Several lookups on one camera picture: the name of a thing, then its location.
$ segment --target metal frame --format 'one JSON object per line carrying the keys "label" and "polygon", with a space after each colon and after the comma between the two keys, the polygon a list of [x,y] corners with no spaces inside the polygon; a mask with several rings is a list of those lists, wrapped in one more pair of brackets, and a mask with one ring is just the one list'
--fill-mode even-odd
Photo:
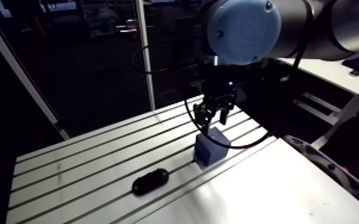
{"label": "metal frame", "polygon": [[354,95],[338,114],[337,121],[323,136],[312,143],[312,147],[319,150],[329,138],[338,130],[339,126],[359,113],[359,95]]}
{"label": "metal frame", "polygon": [[[135,0],[135,4],[137,7],[139,33],[141,35],[141,46],[145,47],[148,45],[148,41],[147,41],[146,20],[145,20],[145,11],[143,8],[143,0]],[[149,49],[148,48],[144,49],[142,53],[143,53],[143,64],[145,67],[145,71],[151,71]],[[150,110],[153,111],[156,109],[156,103],[154,101],[153,80],[151,74],[146,74],[146,84],[147,84],[147,92],[149,95]]]}
{"label": "metal frame", "polygon": [[43,99],[42,95],[39,93],[36,86],[32,83],[30,78],[26,75],[21,65],[18,63],[17,59],[10,51],[9,47],[7,46],[6,42],[4,41],[3,37],[0,34],[0,52],[3,57],[6,59],[7,63],[10,65],[20,82],[24,85],[25,89],[28,91],[30,96],[35,100],[36,104],[39,108],[43,111],[46,115],[47,119],[53,124],[53,126],[57,129],[59,134],[64,140],[70,139],[69,134],[64,129],[59,129],[57,127],[58,118],[50,109],[47,102]]}

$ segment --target vertical pole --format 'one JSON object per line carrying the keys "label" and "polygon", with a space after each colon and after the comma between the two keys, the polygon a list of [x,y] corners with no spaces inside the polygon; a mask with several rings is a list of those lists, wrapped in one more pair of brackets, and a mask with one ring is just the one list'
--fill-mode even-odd
{"label": "vertical pole", "polygon": [[43,113],[46,115],[46,117],[49,119],[52,125],[57,129],[61,137],[64,140],[69,139],[70,136],[68,135],[68,133],[64,129],[60,129],[57,127],[58,119],[56,118],[55,114],[51,111],[49,105],[42,98],[42,96],[38,92],[37,88],[33,85],[31,80],[26,76],[24,70],[22,69],[21,65],[19,65],[13,53],[8,48],[1,34],[0,34],[0,52],[5,58],[5,60],[7,61],[7,63],[10,65],[10,67],[12,68],[18,79],[21,81],[22,85],[24,85],[25,89],[28,91],[30,96],[35,100],[39,108],[43,111]]}
{"label": "vertical pole", "polygon": [[[146,32],[146,21],[145,21],[145,11],[143,8],[143,0],[135,0],[135,4],[137,7],[137,17],[138,17],[138,29],[141,35],[141,46],[147,46],[147,32]],[[145,71],[151,71],[150,66],[150,57],[149,57],[149,49],[146,48],[143,50],[143,64],[145,66]],[[147,92],[149,95],[149,104],[150,110],[153,111],[156,109],[156,103],[154,101],[154,91],[153,91],[153,80],[151,74],[146,74],[146,84],[147,84]]]}

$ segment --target black object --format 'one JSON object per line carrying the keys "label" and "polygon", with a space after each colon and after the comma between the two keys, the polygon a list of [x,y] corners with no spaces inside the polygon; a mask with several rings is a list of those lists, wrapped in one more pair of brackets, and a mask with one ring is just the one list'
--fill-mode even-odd
{"label": "black object", "polygon": [[353,71],[351,71],[349,74],[350,74],[351,76],[358,76],[358,75],[359,75],[359,71],[356,70],[356,69],[353,69]]}
{"label": "black object", "polygon": [[167,170],[159,168],[150,172],[134,181],[132,184],[132,193],[137,196],[142,196],[150,191],[163,186],[168,182],[169,173]]}

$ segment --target cable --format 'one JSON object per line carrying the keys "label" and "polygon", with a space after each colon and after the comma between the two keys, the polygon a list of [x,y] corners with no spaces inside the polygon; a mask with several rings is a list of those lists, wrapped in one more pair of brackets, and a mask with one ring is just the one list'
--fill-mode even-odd
{"label": "cable", "polygon": [[167,44],[167,43],[175,43],[175,42],[182,42],[182,41],[192,41],[192,40],[199,39],[199,38],[200,37],[196,36],[196,37],[193,37],[193,38],[173,39],[173,40],[161,41],[161,42],[146,45],[146,46],[136,50],[134,52],[134,54],[132,55],[132,68],[135,69],[136,71],[140,72],[140,73],[143,73],[143,74],[161,74],[161,73],[167,72],[167,71],[169,71],[169,68],[164,68],[164,69],[160,69],[160,70],[157,70],[157,71],[145,71],[145,70],[142,70],[142,69],[140,69],[139,67],[137,67],[135,65],[135,59],[136,59],[137,55],[140,52],[142,52],[145,49],[150,48],[152,46],[158,46],[158,45],[163,45],[163,44]]}

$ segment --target table surface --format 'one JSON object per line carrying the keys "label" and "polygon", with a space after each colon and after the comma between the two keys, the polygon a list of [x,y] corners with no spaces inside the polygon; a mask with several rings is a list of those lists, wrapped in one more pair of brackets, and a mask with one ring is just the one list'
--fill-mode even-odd
{"label": "table surface", "polygon": [[[287,64],[293,64],[293,58],[278,58]],[[319,77],[346,91],[359,95],[359,76],[351,76],[351,68],[341,64],[342,61],[323,61],[318,59],[302,59],[299,69]]]}
{"label": "table surface", "polygon": [[[218,119],[234,145],[266,133],[237,107]],[[359,201],[283,140],[202,167],[197,134],[180,102],[18,157],[7,223],[359,223]],[[160,167],[166,185],[131,194]]]}

